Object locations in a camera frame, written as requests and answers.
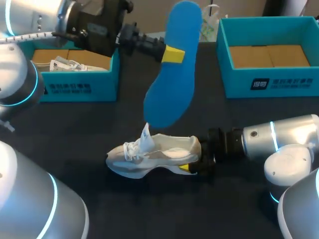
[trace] blue insole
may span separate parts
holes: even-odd
[[[165,44],[185,51],[185,57],[182,64],[162,63],[158,77],[146,94],[144,119],[152,127],[171,126],[193,98],[201,25],[201,9],[190,1],[177,3],[169,15]]]

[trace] yellow tab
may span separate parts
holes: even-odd
[[[166,45],[162,62],[171,62],[181,64],[184,60],[185,52]]]
[[[189,171],[188,164],[186,164],[186,165],[182,165],[182,166],[180,166],[179,168],[180,168],[181,170],[183,170],[183,171],[190,172],[190,171]]]

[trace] shoe sole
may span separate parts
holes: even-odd
[[[186,171],[183,171],[181,170],[178,166],[166,166],[166,165],[163,165],[163,166],[157,166],[157,167],[154,167],[154,168],[151,168],[151,169],[146,169],[146,170],[141,170],[140,172],[135,172],[135,173],[127,173],[127,172],[121,172],[121,171],[118,171],[118,170],[115,170],[113,169],[112,167],[108,166],[109,169],[111,169],[113,172],[123,176],[123,177],[126,177],[126,178],[132,178],[132,179],[141,179],[141,178],[144,178],[145,175],[147,175],[149,172],[151,172],[153,169],[155,168],[166,168],[168,169],[169,171],[171,171],[172,173],[175,173],[175,174],[180,174],[180,175],[197,175],[197,173],[189,173],[189,172],[186,172]]]

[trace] teal box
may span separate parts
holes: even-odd
[[[54,49],[38,43],[21,43],[20,48],[31,60],[36,49]],[[77,49],[69,42],[62,49]],[[41,102],[114,102],[117,100],[120,71],[118,50],[109,71],[41,72],[45,92]]]
[[[310,67],[236,69],[231,46],[301,45]],[[217,57],[227,98],[319,96],[319,25],[313,17],[223,18]]]

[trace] robotic arm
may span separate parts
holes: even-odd
[[[117,48],[127,55],[135,50],[158,62],[181,63],[185,52],[140,34],[137,24],[123,26],[125,13],[133,10],[128,0],[103,0],[86,4],[75,0],[0,0],[0,124],[35,105],[44,93],[41,74],[26,60],[17,43],[43,41],[63,47],[68,41],[78,48],[112,57]]]

